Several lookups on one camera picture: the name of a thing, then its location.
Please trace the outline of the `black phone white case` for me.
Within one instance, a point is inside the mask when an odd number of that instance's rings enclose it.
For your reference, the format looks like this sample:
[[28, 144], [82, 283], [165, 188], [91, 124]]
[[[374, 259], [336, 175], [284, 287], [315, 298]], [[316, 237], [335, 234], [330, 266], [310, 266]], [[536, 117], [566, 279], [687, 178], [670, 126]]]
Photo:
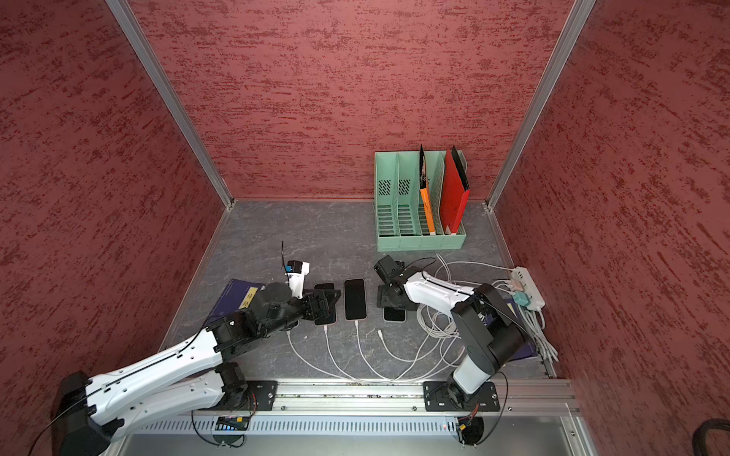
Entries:
[[407, 313], [403, 310], [385, 307], [383, 309], [383, 318], [386, 322], [403, 323], [406, 321]]

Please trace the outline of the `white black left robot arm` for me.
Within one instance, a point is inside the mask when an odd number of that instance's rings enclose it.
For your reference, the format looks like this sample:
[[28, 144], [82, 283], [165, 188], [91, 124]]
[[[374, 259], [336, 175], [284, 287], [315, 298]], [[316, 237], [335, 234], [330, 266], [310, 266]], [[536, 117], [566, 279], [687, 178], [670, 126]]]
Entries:
[[302, 320], [329, 317], [339, 290], [295, 296], [284, 283], [258, 290], [249, 304], [216, 317], [190, 338], [106, 374], [74, 372], [59, 384], [51, 420], [54, 455], [100, 455], [140, 427], [182, 412], [235, 410], [250, 397], [235, 358]]

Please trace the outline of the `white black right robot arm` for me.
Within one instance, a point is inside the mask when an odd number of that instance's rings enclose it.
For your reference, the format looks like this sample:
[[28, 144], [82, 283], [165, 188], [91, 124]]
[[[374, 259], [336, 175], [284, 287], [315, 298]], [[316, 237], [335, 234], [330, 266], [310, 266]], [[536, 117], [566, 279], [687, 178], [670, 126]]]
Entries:
[[530, 340], [516, 313], [490, 284], [460, 287], [412, 267], [376, 273], [392, 306], [414, 310], [423, 305], [454, 321], [465, 357], [450, 377], [453, 399], [473, 396]]

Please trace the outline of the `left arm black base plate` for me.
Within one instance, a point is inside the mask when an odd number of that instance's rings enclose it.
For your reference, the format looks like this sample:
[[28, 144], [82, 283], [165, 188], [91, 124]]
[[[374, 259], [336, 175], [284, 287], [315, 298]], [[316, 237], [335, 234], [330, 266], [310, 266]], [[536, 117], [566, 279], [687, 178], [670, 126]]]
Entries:
[[271, 412], [279, 383], [274, 380], [254, 380], [232, 387], [218, 404], [220, 410]]

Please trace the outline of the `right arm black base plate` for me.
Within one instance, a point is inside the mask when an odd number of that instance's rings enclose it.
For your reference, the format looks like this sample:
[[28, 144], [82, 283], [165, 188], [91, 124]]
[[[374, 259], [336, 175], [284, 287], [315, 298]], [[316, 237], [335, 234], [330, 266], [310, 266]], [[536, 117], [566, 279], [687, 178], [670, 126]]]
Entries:
[[454, 381], [428, 381], [422, 385], [427, 412], [499, 412], [499, 397], [492, 382], [475, 393], [464, 393]]

